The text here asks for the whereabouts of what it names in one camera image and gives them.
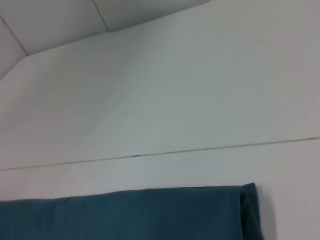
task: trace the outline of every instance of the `white panel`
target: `white panel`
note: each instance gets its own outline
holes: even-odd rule
[[[110,31],[118,31],[210,0],[93,0]]]
[[[0,80],[26,53],[0,18]]]
[[[258,184],[265,240],[320,236],[320,141],[0,171],[2,200]]]
[[[92,0],[0,0],[0,14],[28,54],[106,31]]]
[[[287,1],[212,1],[26,58],[0,81],[0,168],[320,136],[320,1]]]

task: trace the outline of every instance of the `ceiling panel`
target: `ceiling panel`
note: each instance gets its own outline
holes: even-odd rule
[[[106,31],[92,0],[0,0],[0,14],[28,54]]]
[[[0,79],[25,56],[26,53],[0,18]]]
[[[110,31],[118,31],[210,0],[94,0]]]

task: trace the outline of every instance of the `teal fabric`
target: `teal fabric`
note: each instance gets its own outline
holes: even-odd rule
[[[1,240],[262,240],[254,183],[0,202]]]

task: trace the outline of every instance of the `teal cushion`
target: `teal cushion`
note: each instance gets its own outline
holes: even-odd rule
[[[254,183],[0,202],[1,240],[262,240]]]

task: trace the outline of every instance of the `white ceiling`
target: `white ceiling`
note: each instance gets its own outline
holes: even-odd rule
[[[25,51],[32,55],[108,29],[117,31],[208,1],[0,0],[0,16]]]

